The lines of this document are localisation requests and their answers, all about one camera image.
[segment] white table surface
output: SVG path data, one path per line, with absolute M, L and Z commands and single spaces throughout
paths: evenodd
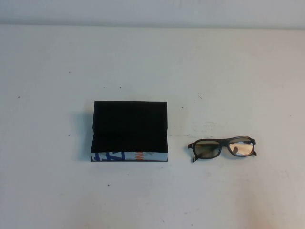
M 303 229 L 304 85 L 305 31 L 1 25 L 0 228 Z M 169 161 L 90 162 L 94 100 L 167 101 Z

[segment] box base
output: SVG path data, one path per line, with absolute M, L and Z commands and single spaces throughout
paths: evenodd
M 167 161 L 167 153 L 153 153 L 153 152 L 91 153 L 91 161 Z

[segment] eyeglasses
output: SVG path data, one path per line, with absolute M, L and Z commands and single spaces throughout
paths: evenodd
M 218 157 L 223 146 L 228 147 L 229 152 L 234 156 L 257 156 L 254 151 L 255 140 L 246 137 L 233 137 L 227 139 L 200 139 L 188 145 L 189 149 L 193 149 L 195 157 L 193 162 L 198 159 L 212 159 Z

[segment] blue and white pattern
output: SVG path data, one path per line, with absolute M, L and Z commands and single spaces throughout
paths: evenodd
M 153 152 L 107 152 L 107 153 L 91 153 L 91 161 L 167 161 L 167 153 Z

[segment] glasses lens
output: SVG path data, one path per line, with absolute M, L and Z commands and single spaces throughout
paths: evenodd
M 215 141 L 200 141 L 195 145 L 195 153 L 201 159 L 216 157 L 219 152 L 219 143 Z
M 232 153 L 238 156 L 248 156 L 253 151 L 253 144 L 248 138 L 233 139 L 229 147 Z

